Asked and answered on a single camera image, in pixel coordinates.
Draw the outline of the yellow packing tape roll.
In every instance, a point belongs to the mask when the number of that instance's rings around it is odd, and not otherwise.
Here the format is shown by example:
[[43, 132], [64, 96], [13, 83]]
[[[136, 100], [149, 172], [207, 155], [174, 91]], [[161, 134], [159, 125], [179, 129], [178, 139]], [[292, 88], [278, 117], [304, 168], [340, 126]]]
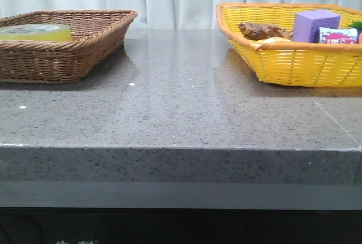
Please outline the yellow packing tape roll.
[[72, 41], [68, 25], [40, 23], [1, 27], [1, 40]]

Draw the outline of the brown wooden figurine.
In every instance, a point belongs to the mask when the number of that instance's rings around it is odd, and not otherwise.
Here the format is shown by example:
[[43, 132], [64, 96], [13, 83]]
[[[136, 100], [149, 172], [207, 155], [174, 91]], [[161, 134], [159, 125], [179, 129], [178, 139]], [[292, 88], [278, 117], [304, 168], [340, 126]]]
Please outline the brown wooden figurine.
[[239, 23], [238, 28], [243, 36], [250, 40], [263, 40], [272, 37], [292, 38], [292, 31], [287, 31], [286, 28], [276, 24], [245, 22]]

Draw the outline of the brown wicker basket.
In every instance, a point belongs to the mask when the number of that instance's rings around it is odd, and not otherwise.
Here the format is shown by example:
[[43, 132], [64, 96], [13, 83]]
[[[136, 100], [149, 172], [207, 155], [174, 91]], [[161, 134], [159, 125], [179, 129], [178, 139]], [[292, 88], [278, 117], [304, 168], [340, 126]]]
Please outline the brown wicker basket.
[[72, 40], [1, 41], [1, 81], [76, 83], [124, 42], [135, 10], [42, 10], [1, 18], [1, 26], [69, 25]]

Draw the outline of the yellow woven plastic basket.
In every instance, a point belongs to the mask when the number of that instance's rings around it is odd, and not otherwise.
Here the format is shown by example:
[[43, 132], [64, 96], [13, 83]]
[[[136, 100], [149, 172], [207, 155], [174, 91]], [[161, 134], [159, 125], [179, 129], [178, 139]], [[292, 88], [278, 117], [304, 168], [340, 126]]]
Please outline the yellow woven plastic basket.
[[340, 26], [361, 20], [361, 11], [334, 4], [219, 3], [219, 30], [266, 83], [304, 87], [361, 86], [361, 44], [311, 44], [276, 41], [259, 44], [241, 34], [242, 22], [276, 24], [288, 31], [298, 12], [324, 9], [341, 16]]

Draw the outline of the purple foam block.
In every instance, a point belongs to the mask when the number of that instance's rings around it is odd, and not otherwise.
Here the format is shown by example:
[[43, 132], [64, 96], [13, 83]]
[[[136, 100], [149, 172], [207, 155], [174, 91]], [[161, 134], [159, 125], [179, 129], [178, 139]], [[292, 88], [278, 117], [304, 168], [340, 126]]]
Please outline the purple foam block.
[[323, 9], [297, 12], [292, 41], [314, 43], [320, 27], [338, 29], [340, 21], [341, 16], [339, 14]]

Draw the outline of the colourful snack packet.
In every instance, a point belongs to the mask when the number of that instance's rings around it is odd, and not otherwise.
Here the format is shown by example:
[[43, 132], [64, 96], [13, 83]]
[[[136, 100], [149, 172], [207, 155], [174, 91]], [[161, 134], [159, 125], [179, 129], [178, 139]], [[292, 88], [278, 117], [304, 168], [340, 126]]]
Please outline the colourful snack packet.
[[316, 32], [315, 43], [357, 44], [359, 33], [356, 28], [334, 29], [320, 27]]

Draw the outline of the orange toy fruit green leaf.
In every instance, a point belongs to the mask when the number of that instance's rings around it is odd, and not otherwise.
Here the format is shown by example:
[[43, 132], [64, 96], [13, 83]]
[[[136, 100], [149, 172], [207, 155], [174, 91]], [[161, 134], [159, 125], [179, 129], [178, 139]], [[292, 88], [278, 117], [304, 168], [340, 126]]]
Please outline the orange toy fruit green leaf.
[[357, 42], [362, 43], [362, 21], [353, 21], [348, 25], [350, 28], [357, 29]]

